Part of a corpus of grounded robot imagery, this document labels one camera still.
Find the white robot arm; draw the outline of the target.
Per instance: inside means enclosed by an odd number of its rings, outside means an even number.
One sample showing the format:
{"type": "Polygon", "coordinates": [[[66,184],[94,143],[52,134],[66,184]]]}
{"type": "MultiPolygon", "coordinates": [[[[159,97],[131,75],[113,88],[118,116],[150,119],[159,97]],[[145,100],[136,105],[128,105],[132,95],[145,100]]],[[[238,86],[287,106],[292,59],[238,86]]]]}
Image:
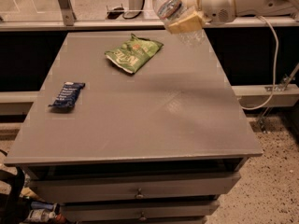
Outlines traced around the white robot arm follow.
{"type": "Polygon", "coordinates": [[[181,0],[187,7],[166,25],[171,34],[201,30],[207,23],[223,25],[238,17],[276,17],[296,13],[299,0],[181,0]]]}

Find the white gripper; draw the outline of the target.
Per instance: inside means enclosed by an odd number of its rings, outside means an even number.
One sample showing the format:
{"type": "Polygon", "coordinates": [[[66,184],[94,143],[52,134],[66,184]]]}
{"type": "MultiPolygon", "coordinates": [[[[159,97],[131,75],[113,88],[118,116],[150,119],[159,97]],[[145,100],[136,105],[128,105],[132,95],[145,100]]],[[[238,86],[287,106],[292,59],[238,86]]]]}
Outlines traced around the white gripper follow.
{"type": "Polygon", "coordinates": [[[214,23],[226,23],[235,19],[234,0],[181,0],[186,8],[200,7],[202,11],[194,11],[185,18],[167,26],[170,34],[183,34],[201,30],[208,19],[214,23]]]}

